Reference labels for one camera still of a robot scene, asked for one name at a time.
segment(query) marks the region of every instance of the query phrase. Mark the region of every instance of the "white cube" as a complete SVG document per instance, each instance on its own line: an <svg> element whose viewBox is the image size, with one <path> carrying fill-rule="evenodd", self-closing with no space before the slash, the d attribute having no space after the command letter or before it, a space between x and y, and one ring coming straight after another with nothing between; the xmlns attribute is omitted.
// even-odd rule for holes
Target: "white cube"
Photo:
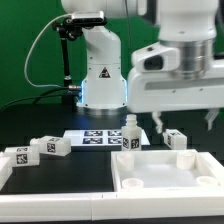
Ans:
<svg viewBox="0 0 224 224"><path fill-rule="evenodd" d="M6 148L4 157L11 158L12 167L36 166L40 164L40 154L36 146Z"/></svg>
<svg viewBox="0 0 224 224"><path fill-rule="evenodd" d="M37 146L43 154L66 156L71 152L71 139L44 136L40 139L31 139L31 146Z"/></svg>
<svg viewBox="0 0 224 224"><path fill-rule="evenodd" d="M173 150L187 149L187 137L176 129L166 129L164 143Z"/></svg>

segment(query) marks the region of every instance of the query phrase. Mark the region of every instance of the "green background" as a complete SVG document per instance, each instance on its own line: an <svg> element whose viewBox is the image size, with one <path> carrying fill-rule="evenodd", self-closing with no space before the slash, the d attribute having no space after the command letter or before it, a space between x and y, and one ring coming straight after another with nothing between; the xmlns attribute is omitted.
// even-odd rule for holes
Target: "green background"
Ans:
<svg viewBox="0 0 224 224"><path fill-rule="evenodd" d="M28 51L42 28L53 18L64 14L60 0L0 0L0 107L6 103L37 96L46 91L30 86L24 78L24 62ZM157 41L158 30L139 18L131 18L130 47L128 23L125 19L109 20L107 28L122 41L122 74L131 69L131 52ZM218 35L215 51L224 51L223 36ZM69 43L71 75L80 84L86 75L85 40ZM32 55L29 77L35 84L63 85L60 39L48 29Z"/></svg>

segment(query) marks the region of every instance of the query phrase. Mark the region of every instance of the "warning triangle label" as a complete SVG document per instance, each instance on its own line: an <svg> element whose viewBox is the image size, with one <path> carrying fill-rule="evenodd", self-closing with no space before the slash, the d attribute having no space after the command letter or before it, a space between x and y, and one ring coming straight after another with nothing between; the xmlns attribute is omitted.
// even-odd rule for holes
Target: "warning triangle label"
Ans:
<svg viewBox="0 0 224 224"><path fill-rule="evenodd" d="M103 71L100 74L99 78L111 78L109 72L107 71L107 68L104 67Z"/></svg>

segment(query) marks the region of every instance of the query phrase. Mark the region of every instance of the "cable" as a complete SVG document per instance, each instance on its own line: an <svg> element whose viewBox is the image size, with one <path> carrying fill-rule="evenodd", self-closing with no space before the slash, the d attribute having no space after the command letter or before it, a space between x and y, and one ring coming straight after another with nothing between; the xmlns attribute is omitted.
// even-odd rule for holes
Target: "cable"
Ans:
<svg viewBox="0 0 224 224"><path fill-rule="evenodd" d="M41 100L42 96L47 96L51 93L55 93L55 92L58 92L58 91L62 91L62 90L68 90L68 87L61 87L61 88L56 88L56 89L51 89L51 90L48 90L44 93L42 93L39 98L36 98L32 104L37 104L39 100Z"/></svg>
<svg viewBox="0 0 224 224"><path fill-rule="evenodd" d="M27 101L27 100L34 100L34 99L37 99L37 98L53 98L53 97L58 97L58 96L63 96L64 94L58 94L58 95L51 95L51 96L34 96L34 97L27 97L27 98L22 98L22 99L18 99L18 100L14 100L14 101L11 101L9 103L7 103L5 106L3 106L1 109L0 109L0 112L3 112L6 108L8 108L9 106L15 104L15 103L18 103L18 102L22 102L22 101Z"/></svg>
<svg viewBox="0 0 224 224"><path fill-rule="evenodd" d="M128 0L125 0L125 9L126 9L127 21L128 21L128 34L129 34L130 53L132 53L132 37L131 37L130 16L129 16L129 12L128 12Z"/></svg>
<svg viewBox="0 0 224 224"><path fill-rule="evenodd" d="M30 51L26 57L26 61L25 61L25 66L24 66L24 75L25 75L25 79L26 81L33 87L37 87L37 88L47 88L47 87L60 87L58 85L53 85L53 84L48 84L48 85L36 85L34 83L32 83L30 80L29 80L29 77L28 77L28 72L27 72L27 68L28 68L28 64L29 64L29 60L30 60L30 57L33 53L33 50L37 44L37 42L39 41L39 39L41 38L41 36L43 35L43 33L46 31L46 29L55 21L55 20L58 20L58 19L61 19L61 18L65 18L67 16L70 16L71 14L65 14L65 15L62 15L62 16L58 16L56 17L55 19L51 20L43 29L42 31L39 33L39 35L37 36L37 38L35 39L35 41L33 42L31 48L30 48Z"/></svg>
<svg viewBox="0 0 224 224"><path fill-rule="evenodd" d="M223 24L223 16L222 16L222 10L221 10L221 0L219 1L219 8L217 11L217 20L220 25L222 35L224 36L224 24Z"/></svg>

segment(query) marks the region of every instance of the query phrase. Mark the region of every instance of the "black tabletop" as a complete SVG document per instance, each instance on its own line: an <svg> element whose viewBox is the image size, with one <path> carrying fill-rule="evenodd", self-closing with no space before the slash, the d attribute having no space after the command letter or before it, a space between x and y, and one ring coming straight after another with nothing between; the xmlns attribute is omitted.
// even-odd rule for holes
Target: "black tabletop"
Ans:
<svg viewBox="0 0 224 224"><path fill-rule="evenodd" d="M207 111L167 112L161 116L164 128L178 129L188 137L188 148L210 152L224 162L224 121L217 118L211 131L204 120ZM151 114L138 114L151 143L143 150L167 149L155 131ZM126 115L99 117L74 112L63 105L16 105L0 113L0 150L27 146L32 138L62 137L65 130L120 129ZM73 147L65 157L41 155L40 165L14 168L0 194L111 192L111 151L120 146ZM224 223L223 217L98 221L97 223Z"/></svg>

